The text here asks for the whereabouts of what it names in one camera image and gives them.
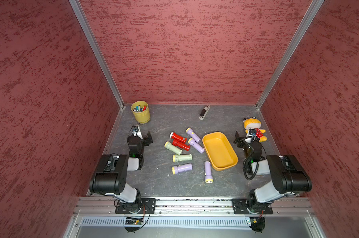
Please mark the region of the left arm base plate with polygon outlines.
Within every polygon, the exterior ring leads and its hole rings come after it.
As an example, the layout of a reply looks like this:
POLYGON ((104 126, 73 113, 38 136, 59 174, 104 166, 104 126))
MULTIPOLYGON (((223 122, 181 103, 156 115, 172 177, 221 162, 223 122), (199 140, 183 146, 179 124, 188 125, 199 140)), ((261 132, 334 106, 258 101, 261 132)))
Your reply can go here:
POLYGON ((118 201, 115 214, 154 214, 156 202, 155 198, 137 199, 134 203, 118 201))

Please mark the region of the green flashlight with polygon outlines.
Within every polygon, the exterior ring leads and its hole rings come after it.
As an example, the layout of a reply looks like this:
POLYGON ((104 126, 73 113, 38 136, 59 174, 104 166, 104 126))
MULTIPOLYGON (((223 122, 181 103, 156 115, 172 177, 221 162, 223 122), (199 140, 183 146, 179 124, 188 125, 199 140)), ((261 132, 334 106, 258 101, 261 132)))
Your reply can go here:
POLYGON ((191 154, 184 154, 184 155, 174 154, 172 157, 172 160, 173 160, 173 162, 191 161, 192 155, 191 154))
POLYGON ((174 146, 171 142, 167 141, 165 144, 164 144, 164 147, 167 149, 167 150, 170 150, 171 152, 173 152, 174 154, 176 155, 181 155, 182 154, 182 150, 177 148, 176 146, 174 146))

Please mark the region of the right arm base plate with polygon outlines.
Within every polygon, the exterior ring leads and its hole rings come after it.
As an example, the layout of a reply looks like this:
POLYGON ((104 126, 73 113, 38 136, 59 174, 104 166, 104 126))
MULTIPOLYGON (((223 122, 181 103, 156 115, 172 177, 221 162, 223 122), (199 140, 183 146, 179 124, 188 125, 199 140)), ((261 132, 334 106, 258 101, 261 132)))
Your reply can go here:
POLYGON ((272 215, 271 203, 259 203, 255 200, 234 198, 231 200, 236 215, 272 215))

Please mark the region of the yellow storage box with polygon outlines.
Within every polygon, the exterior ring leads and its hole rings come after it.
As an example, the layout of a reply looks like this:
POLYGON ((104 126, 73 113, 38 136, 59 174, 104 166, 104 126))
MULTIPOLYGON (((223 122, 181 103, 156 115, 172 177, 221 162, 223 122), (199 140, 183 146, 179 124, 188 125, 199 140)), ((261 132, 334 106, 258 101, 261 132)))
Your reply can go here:
POLYGON ((209 161, 216 171, 232 168, 238 163, 238 156, 223 133, 209 133, 203 136, 202 143, 209 161))

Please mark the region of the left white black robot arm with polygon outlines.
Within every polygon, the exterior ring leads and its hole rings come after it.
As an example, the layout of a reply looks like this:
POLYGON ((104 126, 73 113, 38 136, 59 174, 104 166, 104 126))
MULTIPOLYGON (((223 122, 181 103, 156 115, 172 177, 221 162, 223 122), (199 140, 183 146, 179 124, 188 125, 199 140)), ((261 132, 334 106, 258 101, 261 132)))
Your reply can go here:
POLYGON ((127 138, 129 147, 128 154, 105 154, 102 155, 95 172, 89 182, 89 190, 102 196, 112 196, 121 205, 116 211, 126 211, 131 214, 145 212, 141 193, 138 189, 130 186, 127 180, 129 171, 139 171, 144 164, 144 148, 153 143, 150 132, 146 137, 139 137, 132 133, 127 138))

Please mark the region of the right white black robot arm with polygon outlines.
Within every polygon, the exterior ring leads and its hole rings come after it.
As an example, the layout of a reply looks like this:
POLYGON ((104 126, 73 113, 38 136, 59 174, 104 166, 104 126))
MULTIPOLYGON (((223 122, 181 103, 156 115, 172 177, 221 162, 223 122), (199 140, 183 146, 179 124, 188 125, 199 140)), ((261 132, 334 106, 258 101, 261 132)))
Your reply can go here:
POLYGON ((309 192, 312 182, 294 155, 267 155, 258 138, 242 137, 236 132, 234 144, 244 151, 243 173, 246 180, 270 175, 271 181, 252 189, 246 199, 232 199, 235 214, 271 214, 271 204, 283 197, 309 192))

